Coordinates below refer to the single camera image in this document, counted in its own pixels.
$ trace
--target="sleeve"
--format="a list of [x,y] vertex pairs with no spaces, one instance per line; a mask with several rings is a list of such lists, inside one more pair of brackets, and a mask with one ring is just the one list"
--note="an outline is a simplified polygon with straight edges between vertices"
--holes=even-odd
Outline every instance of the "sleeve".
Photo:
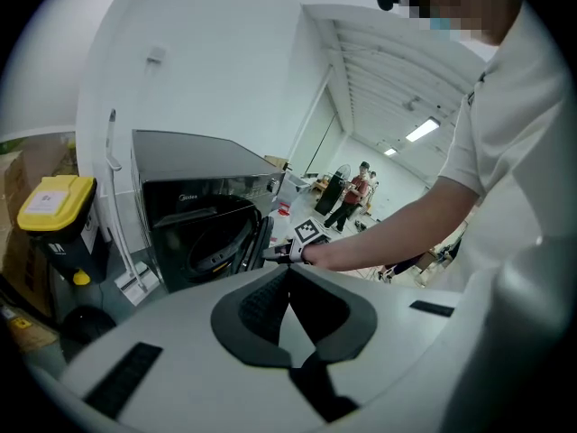
[[477,152],[472,139],[471,107],[467,97],[461,101],[453,142],[439,176],[457,181],[479,196],[485,194],[479,178]]
[[365,180],[361,181],[361,184],[359,185],[359,192],[362,194],[363,197],[367,196],[367,194],[369,193],[369,183],[367,183],[367,181]]

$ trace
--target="cable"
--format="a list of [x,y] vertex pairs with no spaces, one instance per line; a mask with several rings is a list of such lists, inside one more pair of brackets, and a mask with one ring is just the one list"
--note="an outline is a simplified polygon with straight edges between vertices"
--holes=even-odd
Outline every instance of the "cable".
[[100,290],[100,309],[102,309],[103,311],[105,310],[104,305],[105,305],[105,293],[102,292],[102,284],[98,284],[98,289]]

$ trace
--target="red shirt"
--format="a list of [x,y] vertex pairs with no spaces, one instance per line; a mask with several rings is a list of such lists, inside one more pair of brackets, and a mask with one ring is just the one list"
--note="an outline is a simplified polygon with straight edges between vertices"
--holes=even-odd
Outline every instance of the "red shirt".
[[349,191],[346,193],[346,196],[344,196],[343,202],[346,202],[347,204],[358,204],[361,199],[367,195],[367,192],[369,192],[369,183],[367,180],[364,180],[361,175],[354,177],[352,183],[357,187],[357,190],[362,194],[362,196],[357,196]]

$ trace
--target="ceiling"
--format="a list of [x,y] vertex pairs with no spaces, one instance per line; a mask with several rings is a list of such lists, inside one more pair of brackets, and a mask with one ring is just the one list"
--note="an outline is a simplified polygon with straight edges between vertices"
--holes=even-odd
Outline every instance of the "ceiling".
[[[375,18],[367,10],[316,20],[337,80],[348,91],[348,98],[337,94],[337,109],[352,118],[352,137],[380,152],[394,148],[393,161],[432,184],[453,139],[461,98],[484,61],[446,34],[423,29],[422,22],[384,12]],[[339,108],[339,101],[349,104]],[[441,126],[414,143],[407,140],[429,117]]]

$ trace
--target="ceiling light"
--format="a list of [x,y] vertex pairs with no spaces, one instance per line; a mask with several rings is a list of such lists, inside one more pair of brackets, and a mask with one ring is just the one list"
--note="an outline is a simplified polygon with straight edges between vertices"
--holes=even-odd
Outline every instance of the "ceiling light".
[[426,122],[419,126],[414,132],[407,135],[407,139],[411,142],[431,133],[434,129],[439,128],[439,123],[433,118],[429,117]]

